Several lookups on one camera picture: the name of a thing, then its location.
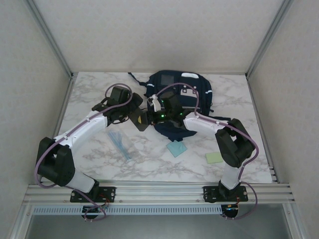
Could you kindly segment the navy blue backpack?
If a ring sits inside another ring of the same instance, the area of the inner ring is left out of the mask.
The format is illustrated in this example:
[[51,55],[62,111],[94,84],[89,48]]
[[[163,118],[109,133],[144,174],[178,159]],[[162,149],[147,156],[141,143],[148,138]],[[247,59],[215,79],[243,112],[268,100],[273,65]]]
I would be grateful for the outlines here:
[[[164,87],[173,83],[186,83],[198,91],[199,104],[197,111],[205,116],[208,116],[212,106],[212,87],[210,82],[202,75],[193,72],[183,72],[175,70],[161,70],[149,77],[147,82],[138,81],[131,72],[128,73],[138,82],[139,85],[146,87],[145,96],[148,98]],[[193,109],[196,105],[196,94],[188,86],[176,85],[172,86],[167,91],[175,93],[181,106],[186,109]],[[182,141],[185,137],[191,137],[196,134],[195,131],[189,131],[183,128],[178,128],[172,122],[155,123],[155,130],[167,137],[170,141]]]

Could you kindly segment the clear pack of blue pens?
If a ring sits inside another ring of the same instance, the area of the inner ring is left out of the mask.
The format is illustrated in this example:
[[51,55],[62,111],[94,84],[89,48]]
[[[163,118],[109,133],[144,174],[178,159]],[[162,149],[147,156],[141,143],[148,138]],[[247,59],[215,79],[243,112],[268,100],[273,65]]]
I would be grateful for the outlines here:
[[123,156],[124,161],[132,160],[132,143],[126,134],[116,130],[109,130],[107,134],[117,151]]

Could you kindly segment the blue sticky note pad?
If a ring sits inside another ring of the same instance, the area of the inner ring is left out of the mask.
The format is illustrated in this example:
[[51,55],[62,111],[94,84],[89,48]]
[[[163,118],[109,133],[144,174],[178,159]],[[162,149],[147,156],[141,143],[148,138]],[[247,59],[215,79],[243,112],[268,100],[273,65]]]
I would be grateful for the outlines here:
[[183,142],[176,140],[167,144],[166,147],[175,158],[187,150]]

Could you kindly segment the green sticky note pad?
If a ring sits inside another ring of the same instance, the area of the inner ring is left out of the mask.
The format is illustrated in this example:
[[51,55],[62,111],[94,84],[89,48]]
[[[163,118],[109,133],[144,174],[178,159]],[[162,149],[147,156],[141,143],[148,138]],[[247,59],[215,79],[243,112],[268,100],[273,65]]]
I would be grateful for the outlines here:
[[219,152],[207,153],[205,156],[208,164],[223,162],[223,158]]

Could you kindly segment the aluminium side rail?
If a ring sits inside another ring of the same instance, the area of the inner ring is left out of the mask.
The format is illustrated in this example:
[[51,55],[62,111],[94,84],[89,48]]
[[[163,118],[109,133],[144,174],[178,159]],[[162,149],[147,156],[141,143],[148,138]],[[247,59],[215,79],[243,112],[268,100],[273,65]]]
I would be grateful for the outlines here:
[[247,80],[247,86],[248,86],[248,89],[249,89],[249,93],[250,93],[250,96],[251,96],[251,99],[252,99],[252,104],[253,104],[254,111],[255,111],[255,114],[256,114],[256,119],[257,119],[259,131],[260,131],[260,134],[261,134],[261,139],[262,139],[262,142],[263,142],[263,148],[264,148],[264,151],[265,151],[265,154],[266,154],[267,162],[269,164],[269,169],[271,171],[272,181],[273,181],[273,183],[279,183],[278,177],[277,177],[277,173],[276,173],[276,170],[275,170],[275,166],[274,166],[274,162],[273,162],[273,159],[272,159],[272,154],[270,152],[270,148],[269,148],[268,141],[266,139],[264,127],[262,125],[261,116],[259,114],[259,110],[258,110],[258,107],[257,107],[256,99],[255,99],[254,93],[252,91],[252,88],[251,88],[249,80]]
[[[63,118],[64,118],[64,115],[65,115],[65,112],[66,112],[66,108],[67,108],[71,93],[73,91],[73,87],[74,87],[76,79],[77,79],[77,74],[73,74],[73,76],[71,76],[69,78],[67,90],[66,90],[64,98],[63,98],[62,106],[61,106],[61,108],[59,110],[58,119],[56,121],[56,125],[55,125],[55,128],[54,128],[54,131],[52,133],[52,139],[54,139],[56,136],[58,136],[58,133],[60,131],[60,128],[61,128],[61,125],[62,125],[62,122],[63,122]],[[51,187],[54,187],[55,185],[54,184],[52,184],[50,186],[42,185],[42,183],[41,183],[42,176],[40,174],[38,174],[39,167],[40,167],[41,163],[43,162],[43,160],[45,159],[46,153],[47,153],[47,151],[45,150],[43,152],[43,154],[40,156],[39,160],[37,161],[37,163],[35,165],[34,178],[35,178],[36,184],[39,185],[40,187],[42,187],[42,188],[51,188]]]

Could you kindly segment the aluminium front rail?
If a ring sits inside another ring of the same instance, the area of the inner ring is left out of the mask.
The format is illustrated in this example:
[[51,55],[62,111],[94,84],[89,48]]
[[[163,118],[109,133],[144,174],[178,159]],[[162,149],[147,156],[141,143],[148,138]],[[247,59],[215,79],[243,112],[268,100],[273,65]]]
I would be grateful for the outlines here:
[[[115,187],[115,205],[177,205],[204,204],[203,187],[215,183],[170,183],[170,182],[135,182],[105,181],[104,187]],[[252,184],[247,188],[248,202],[254,204],[256,192],[259,204],[294,203],[295,198],[289,184]],[[23,203],[31,205],[70,205],[71,190],[62,187],[43,189],[29,185]]]

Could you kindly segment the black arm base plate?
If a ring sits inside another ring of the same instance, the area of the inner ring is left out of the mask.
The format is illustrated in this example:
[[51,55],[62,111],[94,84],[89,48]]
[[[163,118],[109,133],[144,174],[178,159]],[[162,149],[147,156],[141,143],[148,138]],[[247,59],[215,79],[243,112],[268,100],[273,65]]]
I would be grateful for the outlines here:
[[[113,203],[116,195],[116,187],[95,187],[89,193],[84,193],[95,203]],[[89,200],[73,190],[70,197],[71,203],[88,203]]]
[[204,186],[203,198],[205,202],[209,203],[237,203],[248,201],[246,187],[240,185],[232,190],[224,186]]

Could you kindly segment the aluminium corner post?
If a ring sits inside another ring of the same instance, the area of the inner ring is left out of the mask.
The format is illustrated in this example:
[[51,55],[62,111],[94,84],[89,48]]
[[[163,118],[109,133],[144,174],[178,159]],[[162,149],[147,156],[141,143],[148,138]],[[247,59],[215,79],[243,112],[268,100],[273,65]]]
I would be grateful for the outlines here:
[[50,48],[52,49],[54,55],[56,56],[59,64],[62,66],[63,71],[65,72],[68,79],[71,81],[73,77],[73,72],[70,69],[65,57],[62,54],[60,47],[58,46],[54,36],[49,29],[42,13],[40,12],[36,2],[34,0],[23,0],[26,6],[28,7],[32,17],[34,18],[35,22],[37,23],[39,29],[43,33],[45,39],[47,40]]
[[283,0],[245,73],[247,81],[257,69],[294,0]]

